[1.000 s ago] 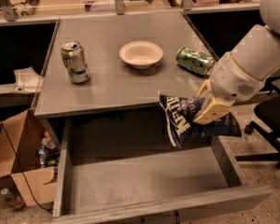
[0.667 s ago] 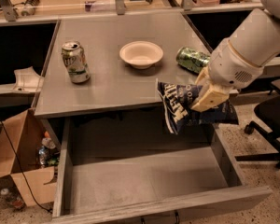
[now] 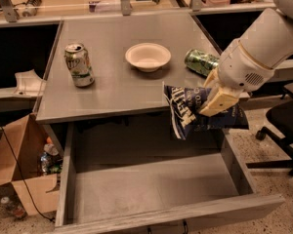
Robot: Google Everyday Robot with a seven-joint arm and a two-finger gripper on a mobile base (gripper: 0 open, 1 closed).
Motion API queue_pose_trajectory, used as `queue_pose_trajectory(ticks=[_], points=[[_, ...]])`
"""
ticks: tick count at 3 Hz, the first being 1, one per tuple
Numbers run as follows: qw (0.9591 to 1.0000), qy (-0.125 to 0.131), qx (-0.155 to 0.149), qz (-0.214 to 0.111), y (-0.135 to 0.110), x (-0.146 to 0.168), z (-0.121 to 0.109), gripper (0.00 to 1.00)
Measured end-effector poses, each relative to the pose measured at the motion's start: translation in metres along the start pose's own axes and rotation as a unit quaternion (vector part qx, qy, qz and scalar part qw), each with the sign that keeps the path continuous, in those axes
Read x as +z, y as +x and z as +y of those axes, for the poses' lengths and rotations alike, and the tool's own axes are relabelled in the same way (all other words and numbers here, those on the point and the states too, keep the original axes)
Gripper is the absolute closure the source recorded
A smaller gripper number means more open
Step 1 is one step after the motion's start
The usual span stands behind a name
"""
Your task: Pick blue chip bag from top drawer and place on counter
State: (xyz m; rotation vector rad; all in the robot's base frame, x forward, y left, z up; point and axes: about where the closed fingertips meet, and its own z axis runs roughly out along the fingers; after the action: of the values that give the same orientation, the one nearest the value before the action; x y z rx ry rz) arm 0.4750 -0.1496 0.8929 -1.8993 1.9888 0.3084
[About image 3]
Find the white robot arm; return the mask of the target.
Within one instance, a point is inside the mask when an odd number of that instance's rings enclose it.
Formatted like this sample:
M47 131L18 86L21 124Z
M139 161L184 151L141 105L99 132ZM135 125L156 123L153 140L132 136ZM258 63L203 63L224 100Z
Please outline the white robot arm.
M293 55L293 0L273 2L273 9L265 9L221 53L218 66L204 82L210 93L200 114L211 117L234 106L242 93L261 88Z

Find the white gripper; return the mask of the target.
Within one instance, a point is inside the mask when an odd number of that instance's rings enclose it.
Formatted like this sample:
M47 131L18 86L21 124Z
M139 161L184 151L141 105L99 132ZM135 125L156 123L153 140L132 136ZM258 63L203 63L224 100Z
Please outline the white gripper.
M264 68L253 60L234 39L220 56L218 69L210 71L204 87L211 91L199 109L201 115L211 117L236 105L242 91L258 90L274 75L274 70ZM225 86L219 86L219 79Z

